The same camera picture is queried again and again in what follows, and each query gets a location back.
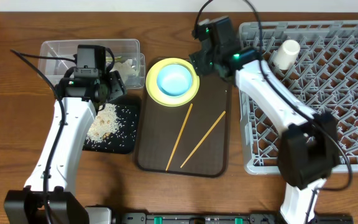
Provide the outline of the yellow plate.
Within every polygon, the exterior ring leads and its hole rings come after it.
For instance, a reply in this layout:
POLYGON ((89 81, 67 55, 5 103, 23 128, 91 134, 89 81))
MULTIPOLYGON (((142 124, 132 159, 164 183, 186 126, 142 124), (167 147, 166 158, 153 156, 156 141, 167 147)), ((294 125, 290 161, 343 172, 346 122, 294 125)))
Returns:
POLYGON ((149 96, 158 104, 163 106, 181 106, 188 102, 190 102, 195 95, 198 92, 198 89, 200 87, 200 78, 197 76, 192 64, 184 59, 180 58, 164 58, 162 60, 159 60, 157 63, 155 63, 149 70, 145 86, 147 89, 147 92, 149 96), (179 64, 186 67, 192 76, 193 84, 190 87, 190 89, 181 96, 168 96, 160 91, 160 89, 157 86, 157 75, 158 72, 165 66, 171 65, 171 64, 179 64))

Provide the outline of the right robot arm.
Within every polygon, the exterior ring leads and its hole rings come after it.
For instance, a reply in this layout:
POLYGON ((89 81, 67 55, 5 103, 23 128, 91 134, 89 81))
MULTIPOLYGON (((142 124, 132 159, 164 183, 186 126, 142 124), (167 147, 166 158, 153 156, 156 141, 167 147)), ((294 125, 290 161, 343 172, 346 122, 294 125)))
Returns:
POLYGON ((313 223, 318 194, 341 162, 353 181, 351 163, 337 140, 337 120, 331 113, 319 114, 299 101, 272 73, 263 49, 241 46, 228 17, 200 21, 192 31, 201 50, 189 56, 198 76, 216 73, 249 95, 267 115, 280 136, 277 166, 287 183, 278 217, 281 223, 313 223))

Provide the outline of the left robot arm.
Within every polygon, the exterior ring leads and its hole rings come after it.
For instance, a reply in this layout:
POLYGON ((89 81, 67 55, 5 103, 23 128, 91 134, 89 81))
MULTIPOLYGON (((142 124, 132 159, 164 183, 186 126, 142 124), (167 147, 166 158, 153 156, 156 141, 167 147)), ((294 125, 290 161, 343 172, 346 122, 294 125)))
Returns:
POLYGON ((127 90, 114 63, 112 51, 102 45, 79 45, 59 83, 54 85, 30 55, 14 54, 46 82, 55 97, 54 115, 44 148, 23 189, 9 190, 4 210, 10 223, 119 223, 113 209, 84 207, 75 198, 75 182, 86 135, 102 105, 127 90))

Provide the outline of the pale green cup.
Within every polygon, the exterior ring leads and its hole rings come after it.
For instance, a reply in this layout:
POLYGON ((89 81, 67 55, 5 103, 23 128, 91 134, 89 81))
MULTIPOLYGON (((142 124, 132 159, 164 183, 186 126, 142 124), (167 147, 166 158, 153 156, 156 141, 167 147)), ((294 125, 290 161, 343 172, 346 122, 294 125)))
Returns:
POLYGON ((294 65, 300 52, 300 44, 295 40, 286 40, 276 51, 273 57, 273 64, 281 70, 288 70, 294 65))

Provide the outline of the light blue bowl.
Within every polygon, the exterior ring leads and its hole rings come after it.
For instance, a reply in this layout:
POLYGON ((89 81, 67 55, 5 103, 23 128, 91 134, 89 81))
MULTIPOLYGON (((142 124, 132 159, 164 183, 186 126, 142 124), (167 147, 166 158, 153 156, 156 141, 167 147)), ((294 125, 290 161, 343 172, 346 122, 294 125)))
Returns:
POLYGON ((167 65, 157 75, 158 88, 168 96, 181 96, 190 89, 192 84, 191 73, 183 65, 167 65))

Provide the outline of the wooden chopstick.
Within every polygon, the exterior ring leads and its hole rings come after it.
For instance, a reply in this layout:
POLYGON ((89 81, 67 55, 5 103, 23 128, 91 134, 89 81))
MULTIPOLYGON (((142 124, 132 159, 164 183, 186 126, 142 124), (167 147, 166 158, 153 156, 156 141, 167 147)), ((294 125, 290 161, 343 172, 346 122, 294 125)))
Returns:
POLYGON ((207 132, 204 134, 204 136, 200 139, 200 141, 197 143, 197 145, 193 148, 193 150, 190 152, 188 157, 184 160, 184 162, 181 164, 180 168, 183 168, 183 166, 188 162, 188 160, 193 156, 193 154, 198 150, 198 148, 202 145, 202 143, 206 140, 206 138, 209 136, 209 134, 212 132, 212 130, 217 126, 217 124, 222 120, 223 116, 226 114, 226 111, 223 111, 219 117, 216 119, 216 121, 211 125, 211 127, 207 130, 207 132))
POLYGON ((179 144, 179 142, 180 142, 181 136, 182 136, 182 134, 183 134, 183 130, 184 130, 186 124, 187 124, 187 121, 188 121, 189 115, 190 115, 190 113, 191 113, 191 111, 192 111, 192 108, 193 108, 193 103, 190 103, 189 108, 188 108, 188 111, 187 111, 187 113, 186 113, 186 116, 185 116, 185 118, 184 118, 184 120, 183 120, 183 123, 182 123, 182 126, 181 126, 181 128, 180 128, 180 132, 178 133, 177 139, 176 139, 175 144, 174 144, 174 147, 173 147, 173 149, 172 149, 172 153, 170 154, 170 158, 169 158, 169 160, 168 160, 168 163, 167 163, 167 166, 166 166, 166 168, 165 168, 165 171, 168 171, 168 169, 169 169, 169 167, 170 167, 170 164, 172 163, 172 159, 173 159, 173 157, 174 157, 174 155, 175 155, 175 153, 176 153, 178 144, 179 144))

